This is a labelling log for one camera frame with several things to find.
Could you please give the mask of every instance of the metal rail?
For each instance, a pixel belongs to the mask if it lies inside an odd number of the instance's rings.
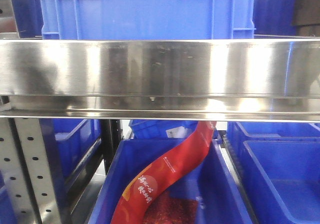
[[[320,40],[0,40],[0,117],[320,120]]]

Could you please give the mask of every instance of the red plastic bag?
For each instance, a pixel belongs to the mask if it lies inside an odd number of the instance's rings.
[[[215,126],[216,122],[199,121],[188,138],[142,170],[123,192],[111,224],[141,224],[151,203],[205,159]]]

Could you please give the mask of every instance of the metal shelving unit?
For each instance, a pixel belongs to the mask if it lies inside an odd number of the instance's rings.
[[[0,1],[2,24],[14,16]],[[319,39],[3,39],[0,53],[0,170],[18,223],[85,222],[94,174],[121,139],[116,119],[320,122]],[[101,140],[66,181],[52,117],[101,119]]]

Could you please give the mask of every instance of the blue plastic crate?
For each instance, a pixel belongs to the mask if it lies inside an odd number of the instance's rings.
[[[129,182],[160,155],[183,139],[124,140],[100,191],[89,224],[110,223],[117,202]],[[252,224],[237,186],[223,160],[219,145],[212,145],[204,162],[170,188],[178,198],[202,200],[195,224]]]
[[[20,38],[41,35],[43,18],[40,0],[11,0]]]
[[[320,143],[247,141],[242,182],[260,224],[320,224]]]
[[[17,223],[12,204],[10,202],[3,177],[0,173],[0,224]]]
[[[296,35],[292,25],[295,0],[254,0],[256,34]]]
[[[138,139],[148,138],[185,138],[191,134],[197,126],[197,121],[184,120],[130,120],[129,126]]]
[[[252,38],[254,0],[41,0],[45,39]]]
[[[100,135],[98,120],[54,119],[62,173],[68,177],[82,156]]]
[[[237,156],[244,141],[320,141],[320,128],[312,123],[228,122],[226,133]]]

